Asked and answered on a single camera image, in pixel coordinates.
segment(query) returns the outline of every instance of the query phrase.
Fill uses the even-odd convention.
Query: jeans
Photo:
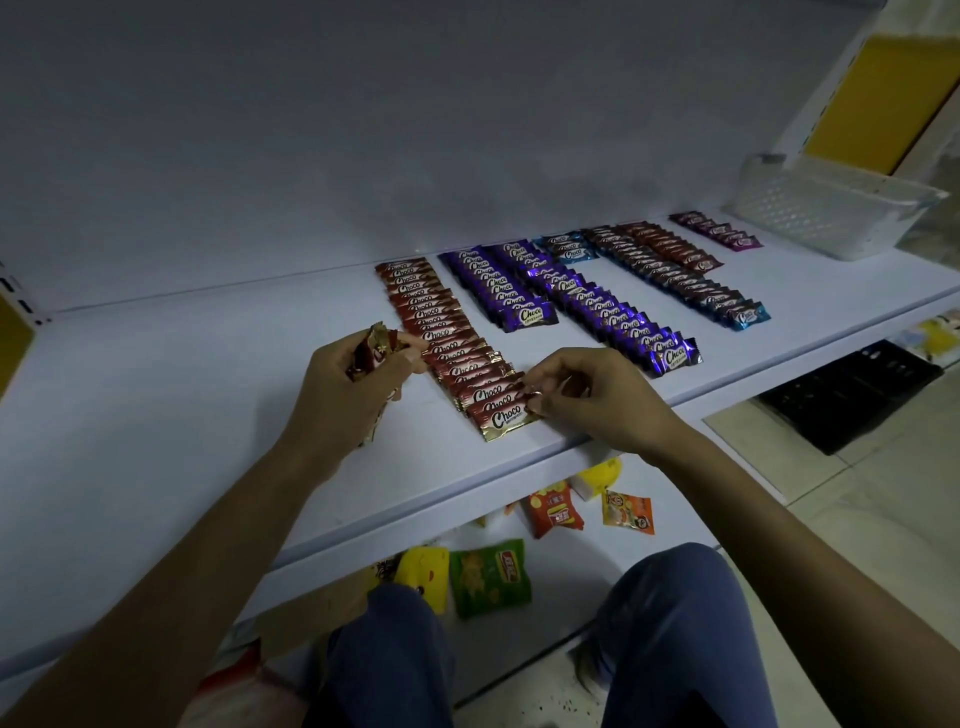
[[[649,556],[613,586],[584,650],[610,693],[604,728],[774,728],[747,603],[712,548]],[[334,635],[329,679],[304,728],[451,728],[453,659],[420,596],[384,584],[367,613]]]

